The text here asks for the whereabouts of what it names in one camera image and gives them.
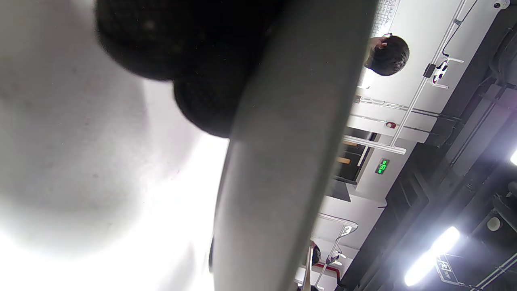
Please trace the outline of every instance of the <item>light fixture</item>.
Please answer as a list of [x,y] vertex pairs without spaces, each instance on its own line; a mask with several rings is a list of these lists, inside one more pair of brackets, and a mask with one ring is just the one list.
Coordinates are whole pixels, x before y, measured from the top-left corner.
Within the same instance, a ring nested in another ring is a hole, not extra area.
[[510,162],[517,166],[517,150],[515,150],[512,157],[510,158]]
[[486,223],[486,226],[490,231],[497,231],[501,229],[501,221],[494,216]]
[[436,257],[444,255],[458,242],[460,232],[455,227],[449,227],[411,266],[404,277],[404,283],[410,287],[420,282],[435,265]]

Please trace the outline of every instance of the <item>white pipe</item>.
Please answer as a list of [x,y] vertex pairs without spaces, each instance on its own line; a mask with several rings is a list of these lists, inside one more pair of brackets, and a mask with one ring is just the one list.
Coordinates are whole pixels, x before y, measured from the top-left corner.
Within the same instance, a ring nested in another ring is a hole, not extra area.
[[404,155],[406,153],[406,149],[403,149],[403,148],[398,148],[398,147],[383,144],[380,142],[357,138],[357,137],[353,137],[353,136],[348,136],[348,135],[343,136],[343,140],[357,143],[357,144],[362,144],[363,146],[368,146],[368,147],[371,147],[374,149],[380,149],[380,150],[395,153],[395,154]]
[[312,252],[314,247],[311,245],[307,252],[307,261],[305,263],[305,276],[303,277],[303,284],[301,291],[311,291],[311,269],[312,269]]
[[366,153],[368,152],[369,148],[370,148],[369,146],[366,146],[364,148],[364,151],[362,152],[361,157],[359,158],[359,161],[357,162],[358,167],[360,167],[362,165],[362,161],[364,160],[364,157],[366,157]]
[[[465,6],[466,0],[461,0],[458,4],[458,7],[456,9],[456,12],[454,13],[454,17],[452,18],[451,22],[449,23],[449,26],[447,28],[447,32],[445,33],[444,37],[442,38],[442,41],[440,42],[440,45],[436,49],[436,52],[434,53],[434,57],[431,60],[431,63],[434,64],[441,53],[442,47],[445,45],[445,42],[449,39],[449,34],[452,32],[452,28],[454,25],[456,25],[456,19],[458,18],[461,10]],[[423,77],[422,81],[420,81],[420,85],[418,86],[417,91],[415,92],[415,95],[413,96],[413,99],[411,100],[411,103],[409,103],[408,109],[406,111],[406,114],[404,114],[404,117],[402,118],[402,121],[400,122],[400,127],[397,128],[397,131],[395,131],[395,134],[393,136],[393,139],[391,140],[390,146],[393,147],[395,143],[397,142],[397,139],[399,138],[399,135],[402,131],[402,128],[407,122],[407,119],[409,118],[409,115],[411,114],[411,111],[415,107],[415,104],[418,101],[418,98],[420,97],[420,94],[422,93],[423,87],[425,86],[425,83],[427,82],[427,78]]]
[[341,223],[342,225],[351,226],[352,228],[357,228],[358,227],[357,223],[355,223],[353,221],[350,221],[350,220],[342,219],[342,218],[339,218],[339,217],[336,217],[336,216],[328,215],[328,214],[325,214],[325,213],[318,213],[318,216],[321,219],[326,219],[326,220],[334,221],[334,222],[337,222],[337,223]]

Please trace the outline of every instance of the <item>wall-mounted device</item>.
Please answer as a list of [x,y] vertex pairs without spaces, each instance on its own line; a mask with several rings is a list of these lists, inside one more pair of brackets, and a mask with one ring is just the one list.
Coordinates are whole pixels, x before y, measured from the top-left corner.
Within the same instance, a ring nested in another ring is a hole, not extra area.
[[377,166],[376,173],[379,175],[384,174],[386,169],[388,168],[389,160],[387,158],[381,158],[379,165]]
[[448,57],[445,60],[443,60],[440,64],[436,65],[436,68],[434,69],[434,72],[432,76],[429,78],[429,84],[443,89],[449,89],[449,86],[439,84],[438,82],[445,76],[445,73],[447,72],[447,69],[449,68],[449,62],[457,62],[457,63],[463,63],[463,60],[454,59],[452,57]]

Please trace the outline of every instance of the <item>white surface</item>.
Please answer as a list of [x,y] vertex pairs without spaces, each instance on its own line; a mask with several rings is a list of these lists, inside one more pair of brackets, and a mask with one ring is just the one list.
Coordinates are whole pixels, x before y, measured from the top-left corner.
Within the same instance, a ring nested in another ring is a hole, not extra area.
[[105,56],[91,6],[0,2],[0,289],[200,289],[227,141]]
[[[460,19],[463,18],[473,2],[474,0],[466,2],[465,8],[460,13]],[[370,88],[366,90],[368,97],[409,105],[422,74],[443,38],[458,3],[459,0],[400,0],[390,32],[407,41],[410,48],[409,61],[404,69],[393,76],[377,76],[370,84]],[[449,53],[451,57],[465,61],[464,64],[451,64],[447,74],[440,81],[442,84],[448,85],[450,89],[444,90],[426,85],[416,108],[441,112],[498,11],[493,8],[493,2],[478,1],[446,50],[446,53]],[[374,118],[382,117],[384,120],[396,123],[399,123],[404,115],[401,110],[368,104],[355,104],[353,113]],[[435,118],[412,114],[409,116],[406,125],[431,130],[435,121]],[[393,135],[394,133],[393,129],[389,129],[383,124],[354,117],[349,119],[348,126],[385,135]],[[404,129],[401,137],[424,142],[427,134]]]
[[[350,200],[352,202],[325,196],[320,212],[356,222],[359,228],[355,232],[343,237],[340,240],[340,245],[348,245],[358,249],[364,243],[373,225],[382,213],[382,209],[378,207],[383,207],[386,203],[358,197],[353,195],[353,193],[350,195]],[[340,230],[340,224],[318,219],[313,235],[328,242],[334,242]]]
[[[390,136],[381,136],[379,142],[387,143],[391,140]],[[357,196],[372,199],[374,201],[384,201],[388,191],[393,186],[395,179],[399,176],[400,171],[406,164],[407,159],[411,155],[416,142],[405,139],[397,140],[397,147],[407,149],[405,155],[389,153],[381,150],[373,150],[368,155],[365,165],[363,166],[357,180],[355,192]],[[390,162],[384,174],[379,175],[375,172],[381,158],[389,159]]]
[[517,166],[517,150],[513,153],[512,157],[510,158],[510,161]]

